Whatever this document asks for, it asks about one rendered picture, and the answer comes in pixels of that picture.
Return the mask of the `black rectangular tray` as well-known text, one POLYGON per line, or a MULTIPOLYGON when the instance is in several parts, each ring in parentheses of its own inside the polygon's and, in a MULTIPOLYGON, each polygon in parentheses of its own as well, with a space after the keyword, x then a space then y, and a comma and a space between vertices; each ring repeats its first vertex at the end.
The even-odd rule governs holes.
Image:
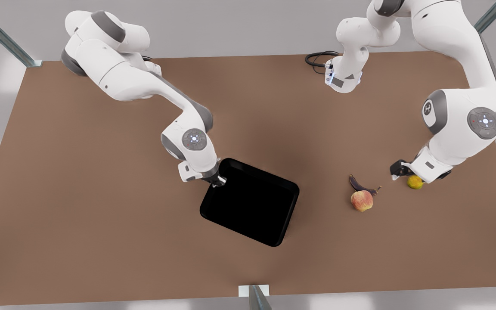
POLYGON ((222 160, 219 175, 226 184, 209 186, 200 215, 264 245, 281 245, 300 193, 297 184, 232 158, 222 160))

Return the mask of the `dark purple eggplant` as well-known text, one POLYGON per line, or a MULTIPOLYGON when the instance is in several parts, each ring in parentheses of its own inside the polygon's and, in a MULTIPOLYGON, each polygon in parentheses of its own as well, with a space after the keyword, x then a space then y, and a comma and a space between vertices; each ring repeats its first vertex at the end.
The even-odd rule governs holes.
POLYGON ((378 194, 378 191, 380 190, 380 188, 382 188, 382 186, 379 186, 377 188, 366 188, 366 187, 360 185, 360 183, 356 180, 356 178, 354 178, 354 176, 352 174, 350 174, 350 176, 349 176, 349 182, 350 182, 351 187, 354 189, 354 191, 356 191, 356 192, 366 191, 366 192, 369 192, 371 194, 371 196, 376 196, 378 194))

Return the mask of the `red yellow apple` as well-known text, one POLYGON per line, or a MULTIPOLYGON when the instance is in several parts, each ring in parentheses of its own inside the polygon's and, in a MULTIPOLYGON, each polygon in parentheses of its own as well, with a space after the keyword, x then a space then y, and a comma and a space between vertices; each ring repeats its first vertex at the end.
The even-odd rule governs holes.
POLYGON ((359 212, 364 212, 373 206, 373 196, 366 190, 354 192, 350 197, 350 201, 359 212))

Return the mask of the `silver frame post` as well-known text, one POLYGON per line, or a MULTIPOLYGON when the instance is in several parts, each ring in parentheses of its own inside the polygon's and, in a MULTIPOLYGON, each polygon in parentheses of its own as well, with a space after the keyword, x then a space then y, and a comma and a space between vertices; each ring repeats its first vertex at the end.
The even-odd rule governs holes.
POLYGON ((494 20, 496 20, 496 2, 480 17, 474 28, 479 34, 482 34, 494 20))
POLYGON ((267 299, 270 296, 269 285, 238 286, 238 295, 248 298, 249 310, 272 310, 267 299))
POLYGON ((0 28, 0 44, 27 68, 41 67, 43 61, 33 59, 3 29, 0 28))

